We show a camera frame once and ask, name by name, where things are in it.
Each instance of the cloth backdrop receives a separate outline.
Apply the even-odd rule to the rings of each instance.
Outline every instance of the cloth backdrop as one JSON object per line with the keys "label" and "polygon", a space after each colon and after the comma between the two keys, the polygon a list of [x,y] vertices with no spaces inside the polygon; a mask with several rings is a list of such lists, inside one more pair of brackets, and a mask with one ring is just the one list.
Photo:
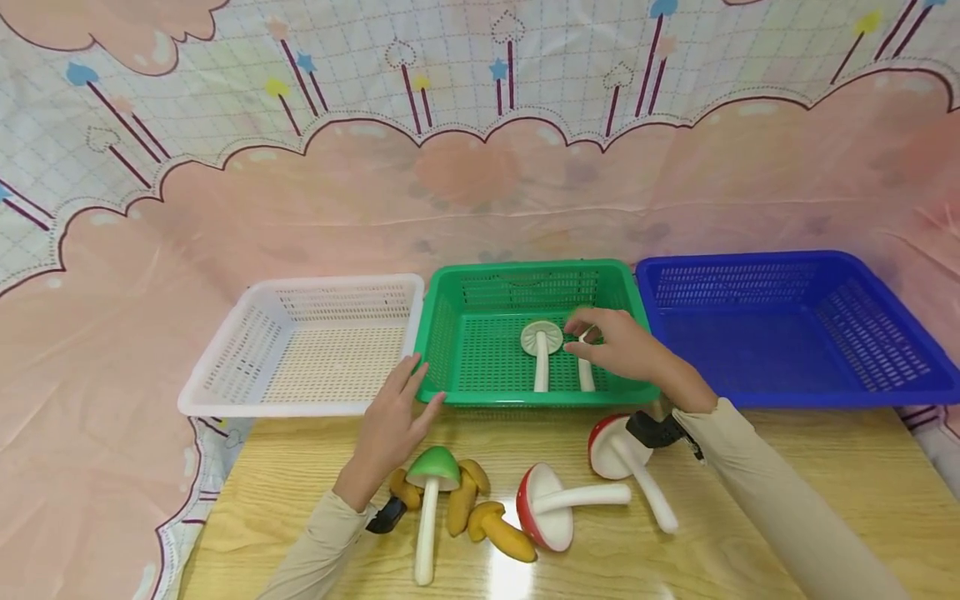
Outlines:
{"label": "cloth backdrop", "polygon": [[250,427],[177,394],[266,278],[832,248],[960,359],[960,0],[0,17],[0,597],[175,597]]}

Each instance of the plastic basket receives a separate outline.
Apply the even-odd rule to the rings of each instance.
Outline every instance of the plastic basket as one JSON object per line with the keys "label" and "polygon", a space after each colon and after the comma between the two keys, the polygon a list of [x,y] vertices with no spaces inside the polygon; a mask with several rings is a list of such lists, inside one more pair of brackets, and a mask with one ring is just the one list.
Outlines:
{"label": "plastic basket", "polygon": [[220,326],[180,393],[192,417],[360,415],[413,351],[416,275],[263,281]]}
{"label": "plastic basket", "polygon": [[843,252],[649,258],[655,336],[740,407],[951,403],[960,373],[860,260]]}
{"label": "plastic basket", "polygon": [[615,260],[440,269],[417,336],[417,351],[430,363],[419,399],[439,390],[447,392],[446,404],[460,406],[597,406],[657,398],[660,391],[649,383],[595,366],[596,392],[581,392],[577,359],[562,349],[550,356],[549,391],[533,391],[537,361],[520,347],[520,331],[538,320],[563,327],[583,305],[627,310],[648,326],[630,269]]}

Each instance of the green mushroom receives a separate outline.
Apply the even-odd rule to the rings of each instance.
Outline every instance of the green mushroom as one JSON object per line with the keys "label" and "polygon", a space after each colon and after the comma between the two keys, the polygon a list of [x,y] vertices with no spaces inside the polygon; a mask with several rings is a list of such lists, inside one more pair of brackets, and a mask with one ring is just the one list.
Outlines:
{"label": "green mushroom", "polygon": [[414,581],[429,586],[433,581],[433,540],[437,523],[437,497],[460,487],[460,466],[453,454],[441,445],[427,448],[407,471],[407,482],[423,488],[420,532],[414,554]]}

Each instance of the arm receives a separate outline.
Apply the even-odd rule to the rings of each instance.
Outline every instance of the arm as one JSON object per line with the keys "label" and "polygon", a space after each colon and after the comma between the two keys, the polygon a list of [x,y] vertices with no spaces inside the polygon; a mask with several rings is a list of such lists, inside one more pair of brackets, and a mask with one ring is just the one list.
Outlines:
{"label": "arm", "polygon": [[809,598],[909,598],[900,582],[730,401],[674,410],[724,488]]}
{"label": "arm", "polygon": [[747,518],[804,593],[816,600],[900,600],[900,582],[725,398],[626,313],[578,311],[567,333],[599,326],[605,343],[567,351],[622,377],[651,381]]}
{"label": "arm", "polygon": [[325,493],[257,600],[318,600],[326,596],[367,525],[367,510],[357,513],[335,492]]}
{"label": "arm", "polygon": [[336,583],[349,551],[372,516],[370,501],[394,469],[426,437],[440,413],[440,392],[414,418],[411,405],[426,376],[414,354],[400,361],[367,409],[353,457],[307,520],[306,529],[257,600],[320,600]]}

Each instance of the wrist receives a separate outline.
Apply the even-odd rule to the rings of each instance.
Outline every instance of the wrist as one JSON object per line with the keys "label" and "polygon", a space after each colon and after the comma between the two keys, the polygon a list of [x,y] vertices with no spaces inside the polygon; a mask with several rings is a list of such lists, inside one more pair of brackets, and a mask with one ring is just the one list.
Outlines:
{"label": "wrist", "polygon": [[717,394],[693,365],[678,356],[653,383],[685,413],[711,413],[717,407]]}
{"label": "wrist", "polygon": [[351,509],[363,513],[383,484],[383,479],[369,463],[354,455],[340,470],[333,492]]}

